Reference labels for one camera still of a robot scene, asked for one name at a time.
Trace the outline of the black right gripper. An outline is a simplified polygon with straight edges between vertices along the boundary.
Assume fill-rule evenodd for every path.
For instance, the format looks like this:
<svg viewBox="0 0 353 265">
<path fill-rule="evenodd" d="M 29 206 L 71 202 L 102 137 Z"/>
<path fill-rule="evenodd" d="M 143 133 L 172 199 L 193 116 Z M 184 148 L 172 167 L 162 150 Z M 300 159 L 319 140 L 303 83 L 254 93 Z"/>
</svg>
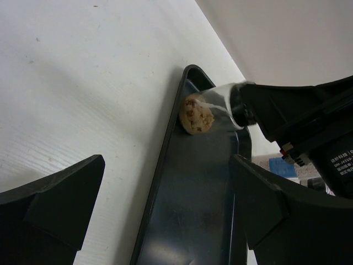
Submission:
<svg viewBox="0 0 353 265">
<path fill-rule="evenodd" d="M 240 94 L 285 159 L 312 163 L 335 195 L 352 197 L 352 77 L 302 87 L 250 83 Z"/>
</svg>

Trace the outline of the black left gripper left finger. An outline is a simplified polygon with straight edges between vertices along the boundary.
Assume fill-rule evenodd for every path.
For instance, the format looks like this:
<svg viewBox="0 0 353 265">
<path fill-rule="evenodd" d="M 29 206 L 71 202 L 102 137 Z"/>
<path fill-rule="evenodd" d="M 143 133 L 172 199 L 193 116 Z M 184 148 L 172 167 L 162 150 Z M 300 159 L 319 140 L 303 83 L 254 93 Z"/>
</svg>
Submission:
<svg viewBox="0 0 353 265">
<path fill-rule="evenodd" d="M 73 264 L 105 169 L 93 155 L 1 193 L 1 264 Z"/>
</svg>

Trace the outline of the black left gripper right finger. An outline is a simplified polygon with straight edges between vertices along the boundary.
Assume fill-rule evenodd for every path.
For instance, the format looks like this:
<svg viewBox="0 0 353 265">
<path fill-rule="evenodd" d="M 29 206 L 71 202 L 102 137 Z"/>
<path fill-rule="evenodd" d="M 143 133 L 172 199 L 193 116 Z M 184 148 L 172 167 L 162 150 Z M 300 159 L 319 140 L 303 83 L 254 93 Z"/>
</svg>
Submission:
<svg viewBox="0 0 353 265">
<path fill-rule="evenodd" d="M 229 173 L 258 264 L 351 264 L 352 201 L 323 194 L 234 155 Z"/>
</svg>

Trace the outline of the black pump cap spice bottle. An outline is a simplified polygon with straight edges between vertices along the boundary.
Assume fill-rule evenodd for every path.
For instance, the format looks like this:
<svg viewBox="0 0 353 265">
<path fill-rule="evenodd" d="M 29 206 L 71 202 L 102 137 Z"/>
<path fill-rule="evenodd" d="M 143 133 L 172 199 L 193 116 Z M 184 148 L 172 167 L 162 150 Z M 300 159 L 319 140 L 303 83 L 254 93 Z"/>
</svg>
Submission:
<svg viewBox="0 0 353 265">
<path fill-rule="evenodd" d="M 248 81 L 229 83 L 186 96 L 179 109 L 179 120 L 190 135 L 218 131 L 239 131 L 256 124 L 240 89 Z"/>
</svg>

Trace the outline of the blue label white bead bottle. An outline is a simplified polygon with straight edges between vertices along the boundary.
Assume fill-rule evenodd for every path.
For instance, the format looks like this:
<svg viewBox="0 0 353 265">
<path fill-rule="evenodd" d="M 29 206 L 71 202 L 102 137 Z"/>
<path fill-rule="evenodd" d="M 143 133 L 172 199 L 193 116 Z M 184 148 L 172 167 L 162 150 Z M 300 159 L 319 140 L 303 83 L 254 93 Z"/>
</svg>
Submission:
<svg viewBox="0 0 353 265">
<path fill-rule="evenodd" d="M 320 177 L 312 164 L 303 167 L 297 164 L 290 164 L 284 161 L 280 154 L 254 156 L 252 162 L 284 178 L 306 179 Z"/>
</svg>

